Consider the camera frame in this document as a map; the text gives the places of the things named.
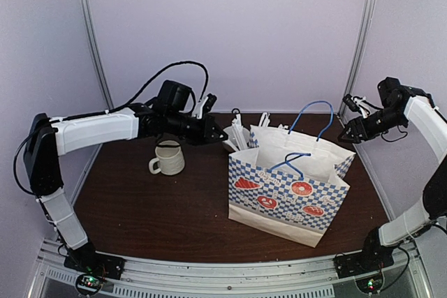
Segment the checkered paper takeout bag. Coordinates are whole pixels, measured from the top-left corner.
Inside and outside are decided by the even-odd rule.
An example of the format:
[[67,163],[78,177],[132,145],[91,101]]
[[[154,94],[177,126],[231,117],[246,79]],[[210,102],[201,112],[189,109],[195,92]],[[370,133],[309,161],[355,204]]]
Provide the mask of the checkered paper takeout bag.
[[316,247],[350,186],[344,181],[355,153],[318,135],[289,127],[252,125],[246,149],[228,159],[228,217],[263,232]]

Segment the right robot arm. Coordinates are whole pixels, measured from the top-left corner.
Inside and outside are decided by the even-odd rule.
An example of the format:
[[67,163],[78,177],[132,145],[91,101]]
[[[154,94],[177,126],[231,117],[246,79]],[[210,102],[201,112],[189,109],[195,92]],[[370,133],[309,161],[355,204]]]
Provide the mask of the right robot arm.
[[343,103],[359,117],[348,121],[338,140],[351,144],[374,140],[393,128],[411,126],[418,131],[437,160],[433,175],[423,187],[419,200],[394,220],[373,229],[358,256],[362,270],[372,271],[385,259],[385,251],[414,237],[438,218],[446,216],[446,118],[432,95],[397,78],[386,77],[377,85],[381,107],[364,98],[343,97]]

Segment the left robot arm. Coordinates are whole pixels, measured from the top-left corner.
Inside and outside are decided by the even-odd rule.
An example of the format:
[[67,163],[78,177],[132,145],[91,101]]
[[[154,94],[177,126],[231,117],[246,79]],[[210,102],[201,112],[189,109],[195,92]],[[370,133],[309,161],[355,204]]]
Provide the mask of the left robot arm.
[[18,146],[29,187],[23,192],[41,204],[65,243],[74,263],[86,273],[101,265],[87,233],[63,190],[59,159],[86,147],[146,137],[174,135],[192,145],[223,142],[228,136],[210,114],[217,97],[165,80],[159,93],[145,103],[130,98],[111,110],[50,118],[37,114],[29,134]]

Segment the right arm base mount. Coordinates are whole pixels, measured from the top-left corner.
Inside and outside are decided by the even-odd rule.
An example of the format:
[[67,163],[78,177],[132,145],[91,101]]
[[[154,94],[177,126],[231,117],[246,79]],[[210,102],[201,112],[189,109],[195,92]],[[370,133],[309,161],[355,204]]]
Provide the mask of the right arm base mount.
[[392,255],[365,258],[362,252],[338,254],[333,262],[338,279],[353,278],[357,289],[369,296],[380,293],[385,284],[383,270],[394,265]]

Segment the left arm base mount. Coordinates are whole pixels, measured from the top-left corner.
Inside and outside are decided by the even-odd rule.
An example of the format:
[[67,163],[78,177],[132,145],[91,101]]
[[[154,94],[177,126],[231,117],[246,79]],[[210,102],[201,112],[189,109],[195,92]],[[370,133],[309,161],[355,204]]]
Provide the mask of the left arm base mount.
[[75,279],[74,287],[82,296],[90,297],[102,289],[112,285],[112,280],[119,280],[124,270],[124,258],[96,254],[93,265],[83,265],[73,255],[68,254],[64,266],[80,272]]

